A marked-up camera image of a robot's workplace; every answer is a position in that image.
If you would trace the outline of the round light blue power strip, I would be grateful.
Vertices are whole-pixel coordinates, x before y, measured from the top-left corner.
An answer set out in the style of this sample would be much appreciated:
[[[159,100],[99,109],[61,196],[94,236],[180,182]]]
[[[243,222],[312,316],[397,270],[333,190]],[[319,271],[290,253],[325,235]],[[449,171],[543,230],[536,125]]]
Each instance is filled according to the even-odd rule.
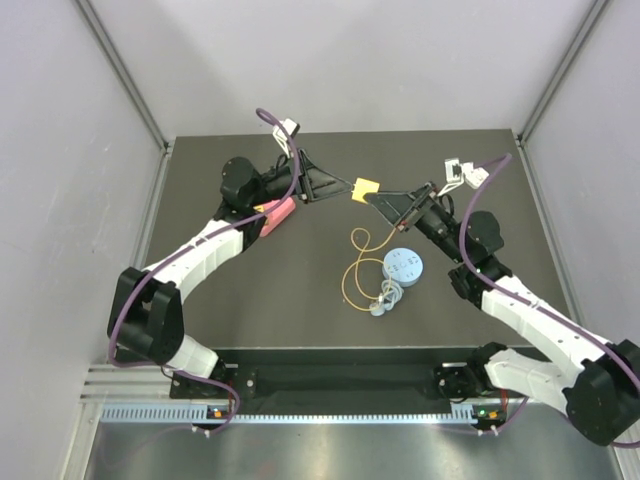
[[[423,260],[409,248],[391,249],[382,262],[384,280],[381,292],[369,306],[374,317],[391,311],[402,300],[405,290],[420,280],[424,271]]]

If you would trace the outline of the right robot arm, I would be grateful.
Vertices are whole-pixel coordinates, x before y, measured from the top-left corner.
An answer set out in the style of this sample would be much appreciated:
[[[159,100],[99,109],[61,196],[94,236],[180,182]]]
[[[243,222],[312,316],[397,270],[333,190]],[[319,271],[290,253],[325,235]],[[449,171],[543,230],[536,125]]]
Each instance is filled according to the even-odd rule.
[[[563,414],[600,446],[614,444],[638,422],[638,346],[581,328],[526,287],[495,254],[504,240],[492,213],[470,208],[457,220],[437,200],[432,183],[364,198],[397,231],[417,229],[456,262],[449,273],[456,293],[544,355],[535,360],[498,343],[475,350],[466,372],[474,393],[517,392]]]

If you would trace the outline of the pink triangular power strip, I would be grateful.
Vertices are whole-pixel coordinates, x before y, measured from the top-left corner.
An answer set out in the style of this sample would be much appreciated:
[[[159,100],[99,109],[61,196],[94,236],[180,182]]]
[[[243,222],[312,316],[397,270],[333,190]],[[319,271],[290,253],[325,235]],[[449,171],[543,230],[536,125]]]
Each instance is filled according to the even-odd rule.
[[[277,228],[289,215],[291,215],[296,209],[295,201],[292,198],[288,198],[282,203],[279,200],[273,200],[254,207],[256,212],[263,213],[267,210],[270,211],[265,216],[266,220],[261,229],[260,236],[266,237],[275,228]]]

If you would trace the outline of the orange charger block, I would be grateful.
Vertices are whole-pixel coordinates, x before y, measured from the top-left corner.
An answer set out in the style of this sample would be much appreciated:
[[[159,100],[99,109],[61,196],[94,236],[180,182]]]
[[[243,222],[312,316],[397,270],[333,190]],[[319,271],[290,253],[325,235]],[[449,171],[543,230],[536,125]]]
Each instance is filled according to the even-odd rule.
[[[353,184],[351,199],[361,204],[367,204],[366,196],[377,193],[379,188],[380,184],[378,182],[358,177]]]

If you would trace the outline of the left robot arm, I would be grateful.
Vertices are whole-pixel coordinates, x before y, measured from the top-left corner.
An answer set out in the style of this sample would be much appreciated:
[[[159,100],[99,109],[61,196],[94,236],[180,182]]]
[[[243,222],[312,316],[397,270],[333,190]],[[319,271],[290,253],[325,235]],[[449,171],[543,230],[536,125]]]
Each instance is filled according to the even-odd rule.
[[[317,167],[304,150],[294,158],[280,155],[265,173],[249,159],[234,157],[224,164],[221,180],[221,204],[198,234],[165,259],[120,274],[107,327],[114,365],[155,364],[181,371],[209,397],[226,387],[226,365],[186,334],[184,301],[218,267],[256,242],[279,202],[297,196],[311,203],[353,188]]]

